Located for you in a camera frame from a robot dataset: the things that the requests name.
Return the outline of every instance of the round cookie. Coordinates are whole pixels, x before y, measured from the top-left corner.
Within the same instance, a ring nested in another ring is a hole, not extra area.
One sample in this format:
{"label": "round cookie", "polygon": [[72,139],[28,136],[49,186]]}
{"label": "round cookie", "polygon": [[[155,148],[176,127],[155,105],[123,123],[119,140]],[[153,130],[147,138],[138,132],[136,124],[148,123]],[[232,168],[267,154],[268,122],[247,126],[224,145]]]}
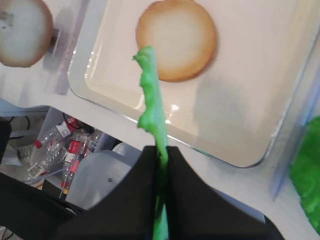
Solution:
{"label": "round cookie", "polygon": [[42,0],[0,1],[0,62],[28,68],[47,52],[53,17]]}
{"label": "round cookie", "polygon": [[139,49],[152,46],[159,79],[179,82],[199,75],[215,55],[218,38],[210,14],[193,0],[162,0],[141,15]]}

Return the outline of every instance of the red label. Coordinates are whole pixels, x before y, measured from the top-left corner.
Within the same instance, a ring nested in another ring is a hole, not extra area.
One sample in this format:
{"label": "red label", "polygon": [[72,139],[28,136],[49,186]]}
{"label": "red label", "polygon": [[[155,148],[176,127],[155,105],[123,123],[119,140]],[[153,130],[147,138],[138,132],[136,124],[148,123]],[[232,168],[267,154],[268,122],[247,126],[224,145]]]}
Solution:
{"label": "red label", "polygon": [[71,169],[70,169],[70,172],[72,172],[72,173],[76,173],[76,171],[77,171],[77,169],[78,169],[78,167],[79,167],[79,164],[80,164],[80,162],[79,161],[76,161],[73,165],[72,165],[72,167],[71,167]]}
{"label": "red label", "polygon": [[81,151],[82,146],[83,146],[82,142],[72,140],[70,145],[69,145],[68,151],[71,154],[79,154],[80,151]]}
{"label": "red label", "polygon": [[70,130],[70,132],[74,132],[74,131],[76,131],[76,130],[78,130],[79,129],[79,126],[78,126],[78,123],[77,123],[77,121],[76,121],[76,119],[74,118],[74,117],[70,117],[68,120],[67,120],[67,122],[69,123],[69,124],[67,124],[67,127],[68,127],[68,129]]}

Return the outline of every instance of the black cable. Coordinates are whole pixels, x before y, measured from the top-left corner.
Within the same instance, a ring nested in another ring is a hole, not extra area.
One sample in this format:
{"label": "black cable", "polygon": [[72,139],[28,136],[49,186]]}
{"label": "black cable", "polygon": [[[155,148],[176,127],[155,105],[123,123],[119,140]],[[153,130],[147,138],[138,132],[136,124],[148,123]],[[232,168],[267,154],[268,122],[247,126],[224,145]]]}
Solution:
{"label": "black cable", "polygon": [[12,232],[12,233],[10,234],[10,236],[6,237],[6,238],[3,239],[3,240],[8,240],[8,239],[12,238],[13,236],[14,236],[14,233]]}
{"label": "black cable", "polygon": [[[27,116],[24,116],[25,119],[27,120],[28,122],[28,126],[26,127],[26,130],[29,130],[30,129],[30,119],[29,117]],[[15,117],[13,116],[10,120],[9,120],[9,123],[12,122],[12,120],[14,119]],[[10,137],[9,140],[12,140],[12,139],[22,139],[24,136],[16,136],[16,137]]]}
{"label": "black cable", "polygon": [[64,112],[62,113],[62,115],[63,115],[64,121],[65,121],[66,124],[68,124],[70,127],[74,128],[74,129],[76,129],[76,130],[81,129],[80,127],[73,126],[70,122],[68,122],[68,120],[67,120],[67,118],[66,118],[66,114],[65,114]]}

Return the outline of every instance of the green food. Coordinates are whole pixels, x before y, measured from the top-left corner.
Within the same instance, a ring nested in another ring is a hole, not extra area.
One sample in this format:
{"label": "green food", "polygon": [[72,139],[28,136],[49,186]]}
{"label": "green food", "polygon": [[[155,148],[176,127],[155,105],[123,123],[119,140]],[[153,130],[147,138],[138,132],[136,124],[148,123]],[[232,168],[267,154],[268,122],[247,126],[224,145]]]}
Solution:
{"label": "green food", "polygon": [[143,88],[146,109],[138,121],[138,128],[143,128],[155,138],[159,165],[156,170],[156,206],[153,240],[168,238],[168,222],[165,196],[161,193],[168,183],[168,130],[162,94],[159,86],[156,52],[151,46],[142,48],[133,57],[142,68],[140,86]]}
{"label": "green food", "polygon": [[306,216],[320,234],[320,117],[308,124],[302,146],[290,167],[290,177]]}

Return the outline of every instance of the red bottle cap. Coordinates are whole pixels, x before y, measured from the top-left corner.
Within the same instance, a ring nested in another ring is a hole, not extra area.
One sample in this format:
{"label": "red bottle cap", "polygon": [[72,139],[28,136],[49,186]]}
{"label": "red bottle cap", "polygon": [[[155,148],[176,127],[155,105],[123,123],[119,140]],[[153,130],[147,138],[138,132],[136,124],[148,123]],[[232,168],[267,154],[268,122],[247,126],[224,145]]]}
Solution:
{"label": "red bottle cap", "polygon": [[42,143],[41,143],[39,140],[35,141],[35,142],[34,142],[34,145],[35,145],[35,147],[36,147],[37,149],[42,148]]}

